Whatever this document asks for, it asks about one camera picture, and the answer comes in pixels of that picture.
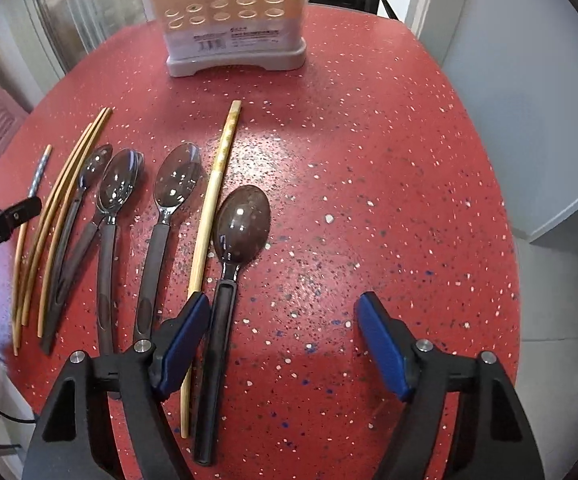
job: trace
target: cutlery holder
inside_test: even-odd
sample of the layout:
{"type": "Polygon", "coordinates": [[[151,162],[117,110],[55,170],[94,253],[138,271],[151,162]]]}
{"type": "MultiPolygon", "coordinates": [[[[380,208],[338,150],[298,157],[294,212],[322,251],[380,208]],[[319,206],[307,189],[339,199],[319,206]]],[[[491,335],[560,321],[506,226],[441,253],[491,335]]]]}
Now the cutlery holder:
{"type": "Polygon", "coordinates": [[[220,65],[266,70],[303,65],[307,0],[151,0],[163,28],[172,76],[220,65]]]}

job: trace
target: bamboo chopstick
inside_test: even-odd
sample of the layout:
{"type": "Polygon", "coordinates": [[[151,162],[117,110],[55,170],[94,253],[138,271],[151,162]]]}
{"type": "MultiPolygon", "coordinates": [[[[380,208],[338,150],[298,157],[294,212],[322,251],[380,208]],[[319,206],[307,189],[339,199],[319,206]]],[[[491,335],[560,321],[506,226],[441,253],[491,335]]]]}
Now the bamboo chopstick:
{"type": "MultiPolygon", "coordinates": [[[[191,297],[194,292],[203,288],[203,277],[205,275],[205,260],[207,259],[207,249],[209,248],[209,239],[211,237],[211,226],[215,215],[218,196],[223,185],[224,170],[229,160],[229,150],[233,142],[233,134],[236,131],[236,124],[240,115],[242,101],[233,101],[227,120],[224,123],[223,134],[220,137],[218,149],[213,159],[213,168],[207,184],[207,193],[205,193],[205,202],[203,210],[200,213],[200,225],[198,226],[198,235],[195,239],[194,259],[191,263],[191,276],[189,277],[189,294],[191,297]]],[[[180,388],[180,434],[182,438],[189,437],[189,399],[191,397],[191,367],[187,370],[185,380],[180,388]]]]}
{"type": "MultiPolygon", "coordinates": [[[[34,196],[38,192],[38,186],[40,184],[40,179],[44,173],[44,168],[46,167],[47,160],[49,160],[49,155],[51,155],[51,150],[53,147],[48,144],[44,150],[44,154],[38,162],[38,167],[34,173],[34,179],[31,181],[31,186],[29,187],[28,197],[34,196]]],[[[18,284],[20,282],[20,268],[22,265],[22,252],[24,251],[24,239],[26,237],[26,228],[28,223],[25,222],[20,226],[18,231],[18,243],[16,244],[16,256],[14,257],[13,263],[13,287],[11,291],[11,323],[13,324],[16,320],[16,315],[18,312],[18,284]]]]}
{"type": "Polygon", "coordinates": [[[22,330],[21,327],[22,325],[26,326],[28,324],[29,309],[31,306],[35,275],[40,263],[40,256],[42,255],[44,242],[46,241],[49,229],[51,228],[51,222],[53,221],[53,216],[55,215],[57,205],[60,203],[60,196],[64,183],[66,179],[69,178],[70,172],[72,171],[73,165],[76,161],[76,156],[82,151],[83,147],[86,146],[87,139],[96,133],[95,126],[99,124],[100,121],[102,121],[103,117],[105,117],[105,110],[106,108],[100,110],[100,113],[98,114],[98,117],[94,123],[86,127],[85,131],[80,136],[80,139],[71,150],[67,161],[60,171],[53,189],[51,189],[49,198],[46,200],[46,203],[42,208],[34,243],[32,244],[29,253],[28,263],[24,273],[24,279],[21,282],[21,287],[24,288],[21,288],[18,292],[18,297],[24,299],[24,301],[22,304],[18,304],[18,312],[16,314],[16,326],[14,329],[14,354],[16,355],[17,349],[20,346],[20,336],[22,330]]]}
{"type": "Polygon", "coordinates": [[[85,148],[82,150],[79,160],[75,164],[73,172],[71,173],[71,180],[67,186],[66,192],[64,194],[64,199],[62,200],[62,208],[60,209],[60,214],[55,223],[55,228],[53,229],[53,236],[51,237],[51,245],[49,246],[49,254],[47,256],[47,261],[44,266],[44,277],[42,279],[42,293],[40,295],[40,305],[38,308],[38,337],[42,337],[42,332],[44,331],[44,315],[46,314],[46,307],[48,302],[49,288],[51,285],[51,271],[53,270],[53,261],[55,259],[55,251],[60,243],[60,235],[62,234],[62,226],[64,225],[64,220],[67,216],[67,212],[70,207],[70,198],[73,195],[73,190],[76,188],[78,182],[78,177],[80,176],[80,170],[86,161],[86,158],[91,152],[91,148],[96,143],[99,133],[104,127],[106,119],[111,114],[111,108],[106,108],[106,115],[102,117],[102,120],[98,124],[98,130],[92,134],[91,138],[88,140],[85,148]]]}

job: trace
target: black spoon handle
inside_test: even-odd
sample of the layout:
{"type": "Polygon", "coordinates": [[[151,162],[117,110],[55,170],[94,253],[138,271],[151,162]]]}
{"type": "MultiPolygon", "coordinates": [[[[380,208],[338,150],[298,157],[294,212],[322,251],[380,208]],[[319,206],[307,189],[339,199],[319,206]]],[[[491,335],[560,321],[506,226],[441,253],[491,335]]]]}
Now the black spoon handle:
{"type": "Polygon", "coordinates": [[[114,353],[114,320],[111,284],[114,270],[115,224],[102,227],[98,254],[98,345],[100,355],[114,353]]]}
{"type": "Polygon", "coordinates": [[[73,286],[73,282],[76,279],[76,275],[80,270],[80,266],[82,264],[82,260],[84,260],[86,256],[86,252],[88,251],[93,238],[96,236],[98,232],[98,225],[89,222],[86,224],[76,246],[73,247],[73,251],[71,252],[67,262],[64,264],[64,270],[60,276],[60,283],[58,284],[58,289],[56,292],[56,303],[64,306],[67,302],[67,298],[69,298],[69,291],[73,286]]]}
{"type": "Polygon", "coordinates": [[[200,465],[208,466],[213,463],[218,411],[236,291],[236,282],[220,280],[213,295],[211,324],[208,340],[205,341],[202,387],[195,419],[194,461],[200,465]]]}
{"type": "Polygon", "coordinates": [[[51,353],[51,346],[55,333],[58,331],[58,324],[62,315],[64,304],[56,302],[56,295],[58,291],[58,282],[60,281],[60,274],[62,273],[62,264],[64,263],[64,256],[67,252],[67,245],[69,244],[69,237],[73,229],[73,224],[78,216],[80,205],[82,204],[82,197],[85,189],[78,188],[73,202],[69,206],[69,212],[60,234],[60,241],[55,252],[53,261],[53,268],[51,269],[51,277],[49,282],[49,308],[47,309],[46,320],[44,323],[44,331],[42,332],[42,351],[49,355],[51,353]]]}
{"type": "Polygon", "coordinates": [[[144,260],[144,270],[140,280],[140,292],[138,293],[138,307],[135,310],[135,322],[133,324],[133,342],[140,339],[151,339],[153,327],[153,313],[156,306],[156,294],[160,281],[160,270],[165,258],[169,225],[155,224],[151,231],[151,240],[147,257],[144,260]]]}

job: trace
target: black cable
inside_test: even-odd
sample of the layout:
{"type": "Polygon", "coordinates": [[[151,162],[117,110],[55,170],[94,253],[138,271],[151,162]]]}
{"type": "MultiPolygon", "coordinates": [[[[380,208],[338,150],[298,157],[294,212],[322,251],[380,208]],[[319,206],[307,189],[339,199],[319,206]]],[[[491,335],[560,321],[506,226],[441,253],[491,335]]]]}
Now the black cable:
{"type": "Polygon", "coordinates": [[[37,421],[30,418],[17,418],[16,416],[7,415],[5,412],[0,411],[0,416],[3,416],[11,422],[17,422],[18,424],[35,424],[37,421]]]}
{"type": "Polygon", "coordinates": [[[35,420],[35,419],[17,418],[16,416],[9,415],[8,413],[3,412],[2,410],[0,410],[0,416],[3,416],[7,420],[10,420],[11,422],[16,422],[18,424],[36,424],[37,423],[37,420],[35,420]]]}

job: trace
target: red table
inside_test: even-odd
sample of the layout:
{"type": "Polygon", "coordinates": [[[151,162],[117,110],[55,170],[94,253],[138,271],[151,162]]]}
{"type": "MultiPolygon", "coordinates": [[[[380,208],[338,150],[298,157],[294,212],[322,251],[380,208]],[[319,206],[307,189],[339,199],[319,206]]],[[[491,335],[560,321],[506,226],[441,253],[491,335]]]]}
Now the red table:
{"type": "MultiPolygon", "coordinates": [[[[56,85],[0,159],[4,207],[26,195],[53,144],[39,191],[45,198],[86,124],[101,107],[115,107],[101,141],[146,159],[138,198],[118,221],[117,339],[125,349],[157,218],[158,166],[189,140],[209,169],[229,104],[242,100],[223,196],[241,184],[264,189],[271,238],[239,282],[218,465],[195,466],[191,441],[179,439],[199,479],[371,477],[401,405],[384,389],[354,322],[354,301],[365,290],[415,336],[469,356],[493,349],[516,372],[514,246],[492,167],[449,81],[396,20],[309,6],[304,21],[308,59],[300,70],[221,68],[178,79],[167,75],[159,27],[128,28],[56,85]]],[[[170,234],[164,317],[187,296],[200,207],[196,192],[170,234]]],[[[76,234],[93,211],[92,192],[76,234]]],[[[0,347],[7,349],[15,244],[0,246],[0,347]]],[[[6,352],[13,382],[37,412],[72,351],[97,354],[96,257],[53,356],[40,352],[35,336],[39,287],[20,356],[6,352]]],[[[209,295],[219,272],[210,259],[209,295]]],[[[176,438],[178,404],[177,395],[165,403],[176,438]]],[[[111,410],[127,478],[138,479],[120,404],[112,401],[111,410]]],[[[430,478],[444,467],[451,430],[445,420],[430,478]]]]}

